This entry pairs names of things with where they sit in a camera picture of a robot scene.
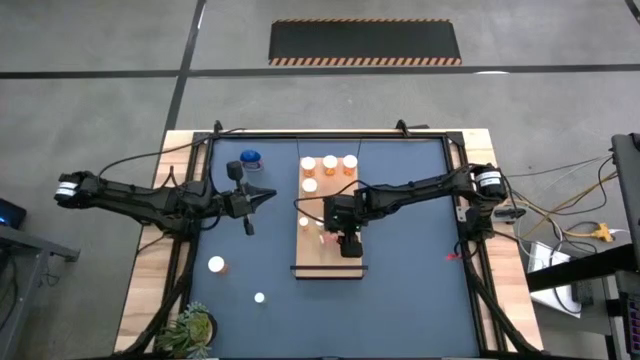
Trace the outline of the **black hazard-striped floor mat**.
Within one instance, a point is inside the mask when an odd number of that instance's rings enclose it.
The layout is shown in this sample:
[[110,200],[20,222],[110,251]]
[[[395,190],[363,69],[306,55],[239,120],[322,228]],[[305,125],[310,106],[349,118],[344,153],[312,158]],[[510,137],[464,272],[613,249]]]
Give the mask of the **black hazard-striped floor mat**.
[[280,19],[271,25],[271,66],[459,66],[453,23],[443,18]]

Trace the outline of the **potted green succulent plant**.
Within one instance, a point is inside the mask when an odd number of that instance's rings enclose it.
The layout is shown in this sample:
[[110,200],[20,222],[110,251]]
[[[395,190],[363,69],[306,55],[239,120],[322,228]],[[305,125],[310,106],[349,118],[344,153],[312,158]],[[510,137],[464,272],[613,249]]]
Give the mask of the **potted green succulent plant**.
[[161,329],[156,344],[175,358],[205,360],[217,331],[217,321],[209,309],[202,303],[192,302]]

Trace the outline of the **black table beam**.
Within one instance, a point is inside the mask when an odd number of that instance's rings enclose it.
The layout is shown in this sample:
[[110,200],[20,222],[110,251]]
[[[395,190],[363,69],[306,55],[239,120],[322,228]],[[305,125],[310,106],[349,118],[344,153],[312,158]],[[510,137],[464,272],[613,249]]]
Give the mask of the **black table beam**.
[[610,275],[616,276],[623,292],[640,295],[640,248],[627,244],[552,265],[529,273],[527,284],[531,291],[539,291]]

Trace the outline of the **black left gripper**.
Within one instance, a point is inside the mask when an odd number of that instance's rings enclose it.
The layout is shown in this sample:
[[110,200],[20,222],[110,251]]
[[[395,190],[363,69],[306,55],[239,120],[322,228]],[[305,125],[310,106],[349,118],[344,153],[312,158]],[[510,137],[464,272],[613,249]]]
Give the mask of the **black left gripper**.
[[[215,197],[219,205],[214,226],[217,226],[222,216],[234,219],[242,218],[246,235],[254,234],[254,226],[250,221],[249,214],[252,206],[247,198],[245,187],[241,180],[243,178],[243,168],[240,161],[230,161],[226,164],[227,176],[236,184],[236,188],[231,191],[220,192],[215,190]],[[267,201],[277,195],[275,189],[263,188],[249,184],[250,193],[260,193],[251,196],[252,201]]]

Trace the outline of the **blue-capped clear antacid bottle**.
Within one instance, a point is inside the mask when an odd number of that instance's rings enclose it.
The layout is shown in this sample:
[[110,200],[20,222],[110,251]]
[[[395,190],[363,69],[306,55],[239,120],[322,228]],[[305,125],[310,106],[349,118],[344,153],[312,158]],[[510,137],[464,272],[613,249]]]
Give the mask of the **blue-capped clear antacid bottle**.
[[255,150],[244,150],[240,154],[240,162],[244,170],[248,172],[255,172],[263,169],[262,155]]

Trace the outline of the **black device blue light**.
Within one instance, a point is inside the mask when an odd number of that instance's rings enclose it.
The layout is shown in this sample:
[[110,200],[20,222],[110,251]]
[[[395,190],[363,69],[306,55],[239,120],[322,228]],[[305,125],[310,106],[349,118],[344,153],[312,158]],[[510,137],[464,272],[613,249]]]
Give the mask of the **black device blue light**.
[[19,229],[27,215],[27,211],[5,199],[0,198],[0,225]]

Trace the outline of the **wooden tray board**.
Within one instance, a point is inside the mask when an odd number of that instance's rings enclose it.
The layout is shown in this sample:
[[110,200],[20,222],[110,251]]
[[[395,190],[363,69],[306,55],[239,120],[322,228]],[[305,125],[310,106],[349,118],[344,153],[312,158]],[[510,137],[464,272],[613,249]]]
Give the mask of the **wooden tray board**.
[[[359,184],[356,182],[359,173],[358,167],[353,176],[345,176],[342,171],[342,158],[346,155],[355,155],[358,150],[357,141],[299,141],[298,158],[314,157],[316,159],[315,176],[318,182],[318,190],[312,196],[304,196],[301,183],[306,178],[300,164],[295,166],[297,171],[296,190],[294,196],[296,204],[294,210],[298,219],[296,221],[296,252],[293,265],[293,274],[298,279],[351,279],[364,276],[362,258],[344,258],[340,255],[340,247],[337,242],[329,241],[324,226],[316,225],[318,217],[324,217],[324,196],[340,193],[351,195]],[[332,176],[324,174],[322,159],[327,155],[338,158],[336,173]],[[309,219],[309,229],[303,231],[298,224],[300,217]]]

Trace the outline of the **yellow power splitter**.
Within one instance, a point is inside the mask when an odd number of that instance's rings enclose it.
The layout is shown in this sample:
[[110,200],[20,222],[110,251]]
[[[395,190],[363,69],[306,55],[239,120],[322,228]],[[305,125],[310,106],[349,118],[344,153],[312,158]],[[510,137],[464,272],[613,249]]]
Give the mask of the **yellow power splitter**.
[[611,243],[615,240],[615,236],[612,234],[611,229],[606,223],[595,223],[594,229],[586,233],[587,238],[597,239],[602,242]]

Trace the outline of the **grey metal cart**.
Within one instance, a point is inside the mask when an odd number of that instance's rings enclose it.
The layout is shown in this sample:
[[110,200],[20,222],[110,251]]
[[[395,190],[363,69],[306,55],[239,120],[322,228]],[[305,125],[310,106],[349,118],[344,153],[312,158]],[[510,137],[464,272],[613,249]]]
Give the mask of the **grey metal cart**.
[[0,225],[0,360],[13,357],[50,256],[75,262],[80,251]]

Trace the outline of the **dark grey monitor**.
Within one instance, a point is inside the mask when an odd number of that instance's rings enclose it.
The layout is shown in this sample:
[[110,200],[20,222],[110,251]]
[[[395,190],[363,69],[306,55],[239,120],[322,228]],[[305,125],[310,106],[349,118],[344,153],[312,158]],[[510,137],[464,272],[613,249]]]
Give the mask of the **dark grey monitor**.
[[640,133],[611,138],[612,155],[631,239],[640,242]]

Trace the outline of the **white box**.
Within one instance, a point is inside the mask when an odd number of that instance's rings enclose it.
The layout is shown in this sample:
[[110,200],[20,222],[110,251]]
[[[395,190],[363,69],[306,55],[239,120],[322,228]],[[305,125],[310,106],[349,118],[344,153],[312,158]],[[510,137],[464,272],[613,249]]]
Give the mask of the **white box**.
[[[552,248],[535,242],[529,250],[527,272],[543,270],[552,265],[568,262],[571,257],[562,252],[552,252]],[[572,287],[564,285],[540,291],[531,291],[531,299],[541,305],[558,310],[575,318],[581,317],[582,305],[573,299]]]

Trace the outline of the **blue table mat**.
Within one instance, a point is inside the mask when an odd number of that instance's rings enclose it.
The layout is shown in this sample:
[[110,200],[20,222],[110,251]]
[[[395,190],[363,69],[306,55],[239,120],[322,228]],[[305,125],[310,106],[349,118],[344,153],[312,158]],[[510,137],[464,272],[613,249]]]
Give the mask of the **blue table mat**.
[[[247,149],[264,167],[246,174],[277,195],[252,217],[253,235],[223,218],[199,240],[191,297],[215,317],[211,355],[219,358],[441,357],[478,352],[468,287],[460,261],[448,261],[458,239],[453,202],[406,206],[362,233],[366,275],[359,280],[299,280],[296,252],[295,140],[219,140],[212,161],[217,188],[232,182],[226,164]],[[446,172],[442,143],[352,140],[360,178],[400,185]],[[207,267],[213,256],[224,274]],[[262,292],[266,300],[256,303]]]

